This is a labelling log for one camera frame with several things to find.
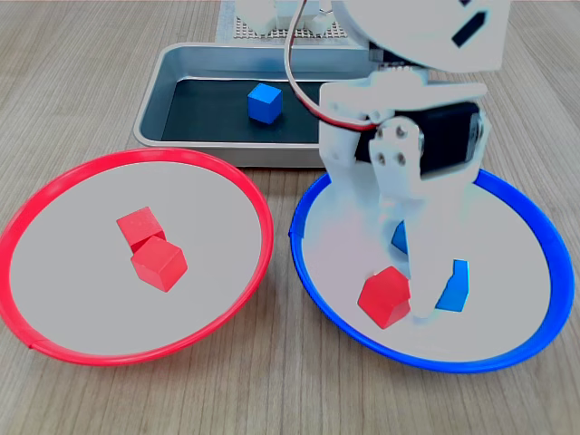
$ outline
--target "wood grain surface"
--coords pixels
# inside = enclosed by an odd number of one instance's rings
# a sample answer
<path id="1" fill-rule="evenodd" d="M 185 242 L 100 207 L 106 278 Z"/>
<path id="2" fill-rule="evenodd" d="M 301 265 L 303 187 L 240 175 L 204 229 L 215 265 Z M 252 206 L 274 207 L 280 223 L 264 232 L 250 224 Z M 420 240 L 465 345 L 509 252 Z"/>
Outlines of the wood grain surface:
<path id="1" fill-rule="evenodd" d="M 0 2 L 0 227 L 62 172 L 138 147 L 132 126 L 160 50 L 211 42 L 218 12 L 199 1 Z M 452 77 L 488 85 L 484 167 L 547 213 L 575 267 L 578 24 L 576 2 L 514 4 L 503 70 Z M 239 315 L 173 356 L 112 369 L 50 360 L 0 322 L 0 434 L 580 434 L 578 303 L 550 347 L 502 372 L 389 361 L 330 323 L 296 275 L 286 234 L 320 173 L 248 173 L 272 209 L 275 253 Z"/>

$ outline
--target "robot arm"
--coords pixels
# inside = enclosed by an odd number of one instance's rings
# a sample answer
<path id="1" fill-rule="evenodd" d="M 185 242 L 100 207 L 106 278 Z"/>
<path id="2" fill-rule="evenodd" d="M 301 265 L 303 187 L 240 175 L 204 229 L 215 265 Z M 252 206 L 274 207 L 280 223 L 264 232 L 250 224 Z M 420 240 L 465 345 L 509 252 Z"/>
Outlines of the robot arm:
<path id="1" fill-rule="evenodd" d="M 306 0 L 300 2 L 285 44 L 288 80 L 321 120 L 320 155 L 335 191 L 351 205 L 389 204 L 391 227 L 405 222 L 411 311 L 429 317 L 459 259 L 452 241 L 463 193 L 479 173 L 490 125 L 474 102 L 486 93 L 483 84 L 429 83 L 428 68 L 498 69 L 510 2 L 333 0 L 337 21 L 369 48 L 377 70 L 326 83 L 320 106 L 300 90 L 290 67 L 293 26 Z M 374 187 L 380 196 L 366 198 Z"/>

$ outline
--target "red rim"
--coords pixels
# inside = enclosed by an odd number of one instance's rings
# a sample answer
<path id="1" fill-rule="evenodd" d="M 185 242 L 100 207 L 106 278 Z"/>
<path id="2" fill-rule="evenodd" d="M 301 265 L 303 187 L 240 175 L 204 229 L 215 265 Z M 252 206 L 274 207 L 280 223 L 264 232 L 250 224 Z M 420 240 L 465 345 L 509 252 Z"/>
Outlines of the red rim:
<path id="1" fill-rule="evenodd" d="M 66 190 L 106 170 L 146 161 L 185 163 L 208 169 L 225 177 L 240 188 L 256 209 L 260 227 L 262 228 L 262 249 L 256 270 L 244 292 L 225 313 L 201 330 L 178 342 L 153 351 L 117 356 L 91 355 L 65 349 L 35 331 L 22 317 L 15 305 L 12 297 L 12 289 L 10 288 L 10 266 L 18 241 L 28 226 L 44 208 Z M 52 358 L 68 363 L 99 366 L 144 363 L 170 355 L 192 345 L 215 332 L 233 317 L 254 294 L 264 279 L 272 257 L 273 248 L 274 224 L 266 199 L 256 185 L 239 169 L 229 165 L 223 160 L 192 150 L 145 149 L 122 151 L 88 161 L 75 169 L 63 173 L 60 177 L 54 179 L 36 192 L 24 203 L 8 223 L 5 232 L 0 236 L 0 315 L 4 319 L 6 326 L 30 349 L 35 349 Z"/>

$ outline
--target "wire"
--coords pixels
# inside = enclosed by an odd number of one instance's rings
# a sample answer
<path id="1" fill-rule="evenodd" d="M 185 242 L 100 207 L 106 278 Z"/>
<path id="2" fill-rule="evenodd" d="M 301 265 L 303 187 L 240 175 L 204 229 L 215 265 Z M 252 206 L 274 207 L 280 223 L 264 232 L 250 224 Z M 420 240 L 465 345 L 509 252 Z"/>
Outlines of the wire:
<path id="1" fill-rule="evenodd" d="M 307 0 L 299 0 L 299 6 L 296 9 L 292 21 L 290 22 L 290 28 L 288 29 L 288 36 L 286 37 L 284 44 L 284 67 L 286 70 L 286 76 L 288 77 L 288 82 L 296 95 L 296 98 L 308 109 L 316 118 L 320 121 L 326 122 L 327 124 L 333 125 L 334 127 L 340 127 L 342 129 L 350 131 L 369 131 L 376 128 L 376 125 L 370 121 L 358 121 L 355 118 L 342 118 L 339 116 L 324 113 L 322 108 L 312 101 L 305 92 L 300 88 L 292 74 L 292 68 L 290 62 L 292 61 L 292 46 L 294 44 L 296 29 L 298 28 L 298 22 L 300 17 L 304 12 Z"/>

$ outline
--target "metal grid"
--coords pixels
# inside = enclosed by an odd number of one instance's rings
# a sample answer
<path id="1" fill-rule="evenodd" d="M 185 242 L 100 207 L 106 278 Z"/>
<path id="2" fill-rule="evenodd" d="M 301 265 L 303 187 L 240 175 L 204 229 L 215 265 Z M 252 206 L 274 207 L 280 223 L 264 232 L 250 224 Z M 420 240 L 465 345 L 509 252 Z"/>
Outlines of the metal grid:
<path id="1" fill-rule="evenodd" d="M 235 39 L 277 39 L 277 38 L 284 39 L 286 38 L 287 35 L 288 35 L 287 30 L 278 30 L 278 29 L 275 29 L 269 34 L 257 34 L 253 30 L 251 30 L 246 23 L 244 23 L 242 20 L 236 17 L 236 30 L 234 31 Z M 348 35 L 346 34 L 346 32 L 336 22 L 334 22 L 333 26 L 323 34 L 313 34 L 312 32 L 306 29 L 296 30 L 296 38 L 338 39 L 347 37 Z"/>

